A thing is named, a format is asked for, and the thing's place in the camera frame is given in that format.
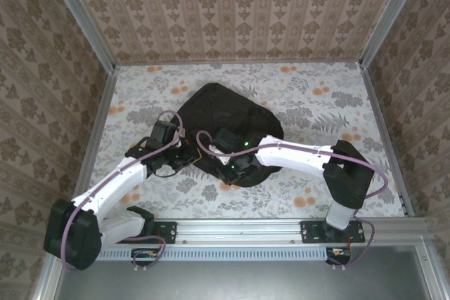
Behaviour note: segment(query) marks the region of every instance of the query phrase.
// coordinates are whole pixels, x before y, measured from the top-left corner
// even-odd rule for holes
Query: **black mounting plate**
[[[166,244],[175,244],[176,241],[176,222],[174,221],[156,221],[152,235],[159,235],[166,240]],[[120,244],[157,244],[154,239],[149,240],[123,240]]]
[[[333,240],[326,235],[323,221],[301,221],[300,232],[304,244],[343,243],[348,244],[349,237],[352,242],[365,242],[363,226],[360,221],[350,221],[343,231],[334,229]]]

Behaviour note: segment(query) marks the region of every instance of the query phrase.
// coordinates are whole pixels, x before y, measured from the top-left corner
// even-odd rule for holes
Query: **black fabric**
[[[239,136],[259,132],[280,139],[284,137],[281,123],[272,112],[221,84],[204,85],[183,104],[178,113],[183,119],[186,138],[193,146],[196,144],[195,136],[199,130],[206,130],[214,135],[220,128],[225,128]],[[205,145],[210,143],[207,137],[202,141]],[[217,167],[222,164],[203,151],[202,159],[194,165],[207,174],[219,178]],[[242,187],[254,186],[279,170],[279,167],[264,167],[251,175],[239,178],[234,184]]]

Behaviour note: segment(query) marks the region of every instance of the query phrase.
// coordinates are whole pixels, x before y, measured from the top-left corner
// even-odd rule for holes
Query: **aluminum frame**
[[[385,10],[382,12],[381,17],[369,37],[361,57],[359,58],[364,67],[368,67],[371,64],[381,46],[381,43],[387,36],[387,33],[394,24],[394,21],[397,19],[397,16],[403,8],[405,2],[406,0],[389,0],[387,2]]]
[[[84,36],[88,39],[97,58],[108,74],[114,72],[114,55],[108,49],[96,24],[91,20],[89,12],[85,9],[81,0],[64,0],[67,7],[72,12],[78,25],[81,27]]]
[[[409,199],[408,190],[406,189],[403,176],[401,175],[400,166],[397,161],[397,156],[395,155],[394,146],[392,145],[389,133],[387,131],[385,119],[383,118],[383,113],[381,112],[380,104],[378,103],[375,88],[372,85],[372,80],[368,73],[367,68],[363,67],[362,65],[360,65],[360,68],[361,68],[361,75],[364,80],[364,86],[366,87],[368,99],[371,102],[373,115],[375,116],[375,121],[378,126],[378,130],[380,132],[382,144],[385,146],[386,157],[387,161],[389,162],[389,166],[391,168],[392,177],[394,178],[394,182],[401,193],[401,198],[404,201],[406,213],[408,214],[408,216],[414,217],[413,205],[411,203],[411,200]]]
[[[342,244],[305,244],[301,221],[318,219],[163,219],[176,221],[177,237],[170,247],[329,247]],[[373,218],[374,247],[415,247],[431,299],[448,299],[448,285],[424,218]],[[366,236],[370,226],[363,225]],[[366,243],[354,244],[363,247]],[[148,248],[149,244],[117,244],[113,248]],[[62,271],[59,259],[47,255],[34,299],[53,299]]]
[[[109,74],[106,79],[100,104],[98,105],[96,119],[92,127],[86,153],[84,154],[82,167],[79,171],[74,191],[75,196],[86,190],[86,187],[89,187],[89,181],[91,180],[92,171],[94,170],[94,163],[100,145],[101,135],[106,123],[111,100],[113,99],[112,96],[114,94],[116,82],[117,73],[113,72],[112,74]],[[61,263],[54,256],[47,254],[32,298],[34,300],[53,299],[61,271]]]

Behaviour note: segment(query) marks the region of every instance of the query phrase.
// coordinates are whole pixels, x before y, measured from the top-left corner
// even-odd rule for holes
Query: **purple cable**
[[[159,235],[146,235],[145,237],[130,237],[130,238],[127,238],[127,240],[132,241],[132,242],[138,242],[140,240],[147,240],[147,239],[158,239],[158,240],[162,241],[161,250],[158,252],[158,255],[156,256],[155,260],[152,261],[151,263],[149,263],[146,266],[146,268],[150,268],[153,265],[155,265],[158,262],[158,260],[160,260],[162,258],[162,255],[164,254],[164,251],[166,250],[166,246],[167,246],[166,239],[164,239],[163,237],[160,237]],[[136,257],[139,254],[141,254],[143,252],[146,252],[146,251],[148,251],[148,249],[140,249],[140,250],[138,250],[137,252],[134,253],[134,255],[133,255],[133,265],[138,266],[137,263],[136,263]]]
[[[200,142],[200,135],[206,135],[210,139],[210,141],[212,141],[211,135],[205,130],[200,130],[199,132],[197,132],[197,136],[195,138],[197,140],[197,144],[200,147],[200,149],[202,149],[207,154],[215,156],[215,157],[241,156],[241,155],[244,155],[244,154],[248,154],[249,152],[254,152],[256,150],[265,149],[265,148],[286,148],[286,149],[292,149],[292,150],[299,150],[299,151],[302,151],[302,152],[309,152],[310,154],[330,156],[330,157],[334,157],[334,158],[338,158],[338,159],[343,159],[344,161],[360,164],[360,165],[362,165],[364,167],[367,167],[370,170],[376,172],[384,180],[383,186],[380,189],[374,191],[373,193],[369,193],[366,196],[366,199],[370,198],[372,196],[378,195],[379,193],[382,193],[384,190],[387,189],[387,184],[389,183],[385,173],[382,172],[381,169],[377,168],[375,165],[372,165],[372,164],[370,164],[368,162],[365,162],[365,161],[361,161],[360,159],[357,159],[357,158],[353,158],[353,157],[349,157],[349,156],[345,156],[345,155],[340,155],[340,154],[335,154],[334,152],[320,151],[320,150],[317,150],[317,149],[305,148],[305,147],[302,147],[301,145],[290,145],[290,144],[282,144],[282,143],[280,143],[280,144],[278,144],[278,143],[270,143],[270,144],[258,145],[257,147],[253,147],[253,148],[246,149],[246,150],[243,150],[243,151],[233,152],[232,154],[217,154],[215,152],[212,152],[211,150],[208,150]]]
[[[201,142],[200,142],[200,136],[201,135],[206,135],[209,140],[212,142],[212,137],[210,135],[210,133],[208,133],[207,131],[204,130],[200,130],[199,132],[197,132],[197,136],[195,137],[197,140],[197,144],[198,146],[207,154],[215,156],[215,157],[235,157],[235,156],[240,156],[240,155],[244,155],[244,154],[248,154],[249,152],[254,152],[256,150],[259,149],[265,149],[265,148],[287,148],[287,149],[292,149],[292,150],[299,150],[302,152],[308,152],[310,154],[317,154],[317,155],[325,155],[325,156],[330,156],[330,157],[335,157],[338,159],[342,159],[344,161],[348,161],[348,162],[353,162],[356,164],[360,164],[363,165],[367,168],[369,168],[370,170],[376,172],[377,174],[379,174],[381,176],[381,178],[383,179],[384,183],[382,185],[381,188],[379,188],[378,190],[367,194],[366,199],[373,197],[375,195],[378,195],[380,193],[382,193],[383,191],[385,191],[387,189],[387,185],[389,183],[387,176],[384,172],[381,171],[381,169],[377,168],[375,165],[372,165],[368,162],[365,161],[361,161],[360,159],[357,158],[353,158],[353,157],[349,157],[349,156],[345,156],[345,155],[340,155],[340,154],[335,154],[334,152],[329,152],[329,151],[320,151],[320,150],[316,150],[316,149],[310,149],[310,148],[305,148],[302,147],[300,145],[290,145],[290,144],[277,144],[277,143],[270,143],[270,144],[264,144],[264,145],[258,145],[257,147],[253,147],[247,150],[243,150],[243,151],[239,151],[239,152],[234,152],[232,154],[217,154],[215,152],[212,152],[211,150],[208,150]],[[356,210],[354,212],[353,217],[362,222],[362,223],[366,223],[368,224],[371,228],[372,228],[372,232],[371,232],[371,236],[367,242],[366,247],[364,248],[364,250],[362,251],[362,253],[352,262],[348,263],[347,265],[345,265],[345,267],[350,267],[352,265],[354,265],[356,262],[358,262],[368,251],[369,247],[371,246],[372,242],[373,242],[373,237],[375,236],[375,226],[373,225],[373,223],[371,223],[370,221],[366,221],[363,219],[360,219],[358,217],[356,217],[356,213],[358,212],[358,210]],[[330,259],[332,262],[337,263],[339,265],[341,265],[340,263],[338,263],[335,259]]]
[[[151,153],[144,155],[138,159],[135,159],[134,161],[128,163],[127,165],[123,166],[122,168],[120,168],[120,170],[115,171],[111,176],[107,177],[105,179],[105,181],[100,184],[97,189],[95,189],[94,191],[92,191],[92,193],[86,197],[85,200],[83,200],[83,202],[81,202],[76,208],[75,210],[73,210],[72,214],[70,215],[69,219],[67,220],[67,223],[65,225],[64,228],[64,232],[63,232],[63,238],[61,240],[61,252],[60,252],[60,256],[61,256],[61,263],[63,265],[63,268],[67,271],[74,271],[76,270],[76,268],[70,268],[67,264],[67,261],[65,260],[65,246],[67,244],[67,240],[68,240],[68,235],[69,235],[69,230],[70,230],[70,226],[72,225],[73,220],[75,219],[75,217],[77,216],[78,212],[82,209],[82,207],[84,205],[86,205],[91,197],[95,197],[95,195],[98,193],[98,191],[100,191],[101,189],[103,189],[109,182],[111,182],[117,175],[119,175],[122,171],[128,169],[129,167],[134,166],[136,163],[140,163],[145,159],[148,159],[156,154],[159,154],[160,152],[166,150],[167,148],[172,147],[173,145],[175,145],[176,143],[178,143],[179,141],[179,137],[180,137],[180,132],[183,130],[183,120],[181,119],[181,116],[173,111],[173,110],[164,110],[163,112],[161,112],[158,116],[157,119],[159,119],[163,114],[167,114],[168,112],[172,113],[174,116],[176,116],[176,118],[179,121],[179,131],[176,133],[176,136],[174,137],[174,139],[166,144],[165,146],[163,146],[162,148],[152,151]]]

